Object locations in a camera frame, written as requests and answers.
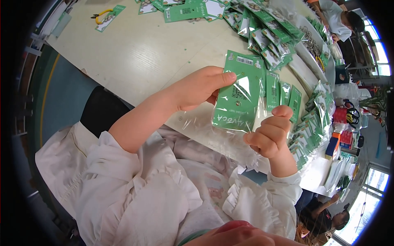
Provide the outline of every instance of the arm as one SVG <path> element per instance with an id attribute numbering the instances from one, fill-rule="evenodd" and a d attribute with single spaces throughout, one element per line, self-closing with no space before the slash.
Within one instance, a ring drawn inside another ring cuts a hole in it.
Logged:
<path id="1" fill-rule="evenodd" d="M 192 110 L 204 101 L 214 103 L 216 97 L 212 93 L 235 80 L 235 73 L 223 73 L 220 67 L 204 67 L 148 97 L 118 119 L 108 132 L 124 150 L 136 153 L 173 113 Z"/>
<path id="2" fill-rule="evenodd" d="M 257 153 L 269 159 L 271 173 L 278 178 L 291 176 L 297 172 L 297 164 L 286 145 L 290 130 L 289 119 L 293 111 L 288 106 L 278 106 L 272 110 L 272 117 L 261 122 L 256 132 L 244 135 L 244 141 Z"/>
<path id="3" fill-rule="evenodd" d="M 327 19 L 324 17 L 323 13 L 322 13 L 322 8 L 320 7 L 320 3 L 319 1 L 313 2 L 310 4 L 312 6 L 312 9 L 314 11 L 316 11 L 316 14 L 320 17 L 320 19 L 322 20 L 323 24 L 326 26 L 326 28 L 328 29 L 329 25 L 328 25 L 328 21 Z"/>
<path id="4" fill-rule="evenodd" d="M 333 203 L 335 203 L 336 201 L 338 201 L 339 199 L 339 195 L 335 194 L 329 201 L 323 203 L 322 205 L 320 205 L 317 209 L 315 209 L 314 211 L 312 211 L 312 218 L 316 218 L 321 212 L 323 212 L 324 209 L 328 208 L 329 206 L 331 206 Z"/>

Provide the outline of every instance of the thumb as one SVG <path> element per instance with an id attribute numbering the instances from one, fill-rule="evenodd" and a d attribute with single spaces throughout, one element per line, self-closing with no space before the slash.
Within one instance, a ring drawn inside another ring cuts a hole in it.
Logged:
<path id="1" fill-rule="evenodd" d="M 280 105 L 278 107 L 275 107 L 271 113 L 273 116 L 283 117 L 288 120 L 293 116 L 293 110 L 286 105 Z"/>
<path id="2" fill-rule="evenodd" d="M 212 86 L 212 91 L 220 89 L 222 87 L 232 85 L 237 80 L 237 75 L 233 72 L 226 72 L 222 74 L 217 74 L 210 78 L 210 86 Z"/>

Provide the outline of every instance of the white label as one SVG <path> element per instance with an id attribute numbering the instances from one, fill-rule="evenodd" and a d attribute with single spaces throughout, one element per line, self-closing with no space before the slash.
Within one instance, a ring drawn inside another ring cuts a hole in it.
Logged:
<path id="1" fill-rule="evenodd" d="M 246 59 L 246 58 L 243 58 L 243 57 L 237 56 L 237 61 L 245 63 L 245 64 L 253 65 L 253 61 L 252 60 L 249 60 L 249 59 Z"/>

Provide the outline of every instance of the barcode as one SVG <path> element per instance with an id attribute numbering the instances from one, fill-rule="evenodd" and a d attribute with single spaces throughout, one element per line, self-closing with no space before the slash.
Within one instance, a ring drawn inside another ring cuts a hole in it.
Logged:
<path id="1" fill-rule="evenodd" d="M 294 101 L 293 102 L 293 111 L 295 112 L 297 110 L 298 102 Z"/>
<path id="2" fill-rule="evenodd" d="M 186 15 L 186 14 L 190 14 L 190 13 L 191 13 L 190 8 L 181 9 L 181 10 L 180 10 L 180 14 L 181 14 L 181 15 Z"/>
<path id="3" fill-rule="evenodd" d="M 271 95 L 276 96 L 276 87 L 271 87 Z"/>
<path id="4" fill-rule="evenodd" d="M 239 56 L 237 57 L 237 61 L 245 63 L 245 64 L 253 65 L 253 61 L 252 60 L 249 60 L 249 59 L 246 59 L 246 58 L 242 58 L 242 57 L 239 57 Z"/>
<path id="5" fill-rule="evenodd" d="M 232 88 L 232 97 L 235 98 L 240 98 L 240 99 L 244 99 L 246 100 L 246 91 L 244 91 L 244 89 L 242 87 L 239 87 L 242 91 L 240 91 L 238 88 L 233 87 Z"/>

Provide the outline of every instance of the black hair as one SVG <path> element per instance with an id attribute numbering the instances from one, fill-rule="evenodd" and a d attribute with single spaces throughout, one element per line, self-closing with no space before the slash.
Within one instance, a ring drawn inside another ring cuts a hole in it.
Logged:
<path id="1" fill-rule="evenodd" d="M 346 12 L 346 18 L 348 19 L 353 31 L 358 33 L 362 32 L 365 29 L 365 24 L 362 18 L 353 11 Z"/>
<path id="2" fill-rule="evenodd" d="M 350 206 L 349 203 L 344 206 L 344 210 L 342 211 L 342 213 L 345 212 L 346 214 L 342 219 L 342 223 L 340 225 L 336 226 L 335 229 L 342 230 L 346 226 L 346 224 L 349 222 L 349 220 L 350 220 L 350 214 L 348 211 L 349 206 Z"/>

